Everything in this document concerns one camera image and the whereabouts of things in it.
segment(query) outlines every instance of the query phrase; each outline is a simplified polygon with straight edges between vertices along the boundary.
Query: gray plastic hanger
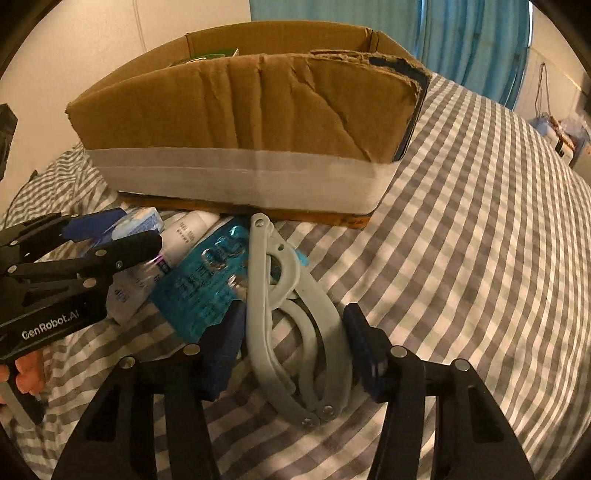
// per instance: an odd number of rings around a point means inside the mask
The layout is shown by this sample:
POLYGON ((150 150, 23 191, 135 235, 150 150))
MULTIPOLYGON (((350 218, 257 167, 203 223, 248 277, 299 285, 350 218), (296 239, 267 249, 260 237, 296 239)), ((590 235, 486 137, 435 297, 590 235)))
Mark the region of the gray plastic hanger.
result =
POLYGON ((263 213, 251 218, 246 343, 252 368, 267 400, 290 423, 316 427, 320 420, 335 419, 347 405, 353 368, 339 312, 312 275, 302 267, 293 248, 263 213), (276 285, 270 283, 269 256, 281 266, 281 277, 276 285), (294 301, 297 298, 306 305, 312 319, 294 301), (273 310, 289 315, 301 332, 303 360, 298 388, 304 405, 293 397, 296 386, 273 351, 273 310), (326 383, 321 398, 314 389, 318 354, 314 324, 324 344, 326 357, 326 383))

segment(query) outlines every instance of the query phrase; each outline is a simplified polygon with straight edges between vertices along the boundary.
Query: blue curtain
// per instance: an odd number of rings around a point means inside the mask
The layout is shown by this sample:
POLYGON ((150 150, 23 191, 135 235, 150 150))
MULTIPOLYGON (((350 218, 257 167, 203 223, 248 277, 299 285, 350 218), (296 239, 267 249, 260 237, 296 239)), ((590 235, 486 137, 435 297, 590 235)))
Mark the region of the blue curtain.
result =
POLYGON ((513 108, 530 38, 528 0, 250 0, 253 20, 381 30, 430 70, 513 108))

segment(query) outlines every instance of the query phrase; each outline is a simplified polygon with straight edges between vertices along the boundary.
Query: finger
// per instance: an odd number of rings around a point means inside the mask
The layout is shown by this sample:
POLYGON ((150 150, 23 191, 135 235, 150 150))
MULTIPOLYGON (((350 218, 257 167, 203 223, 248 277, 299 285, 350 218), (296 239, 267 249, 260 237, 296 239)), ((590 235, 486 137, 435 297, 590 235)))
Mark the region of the finger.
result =
POLYGON ((44 379, 41 377, 39 370, 32 369, 25 374, 19 374, 17 376, 17 388, 22 393, 29 393, 29 391, 35 387, 39 382, 43 382, 44 379))
POLYGON ((7 382, 10 372, 6 365, 0 365, 0 382, 7 382))
POLYGON ((22 356, 19 359, 17 359, 17 361, 15 362, 17 370, 22 374, 32 370, 33 368, 38 367, 38 365, 42 363, 43 353, 41 350, 28 353, 25 356, 22 356))

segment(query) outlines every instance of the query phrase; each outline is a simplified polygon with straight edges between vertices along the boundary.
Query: blue package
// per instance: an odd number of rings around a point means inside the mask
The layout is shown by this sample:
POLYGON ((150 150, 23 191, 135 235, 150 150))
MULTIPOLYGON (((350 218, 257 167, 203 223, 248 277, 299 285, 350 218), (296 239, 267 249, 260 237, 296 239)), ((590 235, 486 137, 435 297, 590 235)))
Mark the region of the blue package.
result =
MULTIPOLYGON (((210 325, 218 325, 234 300, 246 300, 248 218, 233 218, 198 243, 165 275, 150 300, 186 342, 198 342, 210 325)), ((309 261, 298 252, 301 263, 309 261)), ((271 274, 278 278, 274 265, 271 274)))

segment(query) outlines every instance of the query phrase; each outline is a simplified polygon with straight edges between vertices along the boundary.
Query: cable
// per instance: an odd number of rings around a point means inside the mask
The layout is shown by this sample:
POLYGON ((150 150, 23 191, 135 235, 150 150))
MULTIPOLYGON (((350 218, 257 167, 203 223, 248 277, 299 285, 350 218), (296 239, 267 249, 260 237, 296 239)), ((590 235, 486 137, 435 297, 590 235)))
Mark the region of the cable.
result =
POLYGON ((6 215, 4 216, 4 224, 2 225, 2 230, 6 230, 6 225, 8 224, 8 215, 10 215, 10 209, 12 207, 14 207, 14 202, 16 201, 16 199, 18 198, 18 196, 22 193, 22 191, 24 190, 24 188, 29 185, 29 182, 32 179, 29 179, 28 181, 25 182, 25 184, 18 190, 17 194, 12 198, 12 201, 10 202, 10 205, 8 205, 8 208, 6 209, 6 215))
POLYGON ((538 80, 538 91, 535 94, 534 106, 535 106, 536 118, 543 117, 544 115, 547 115, 548 117, 552 116, 552 111, 550 109, 550 90, 548 89, 548 67, 546 66, 545 62, 542 62, 542 65, 540 65, 540 78, 538 80), (544 79, 545 84, 546 84, 546 102, 548 103, 548 112, 547 113, 542 112, 542 97, 541 97, 542 78, 544 79))
POLYGON ((134 15, 135 15, 135 24, 138 27, 138 34, 139 34, 139 42, 142 45, 142 50, 144 53, 148 51, 146 48, 146 40, 144 38, 144 29, 142 28, 142 23, 139 19, 139 7, 138 7, 138 0, 133 0, 134 5, 134 15))

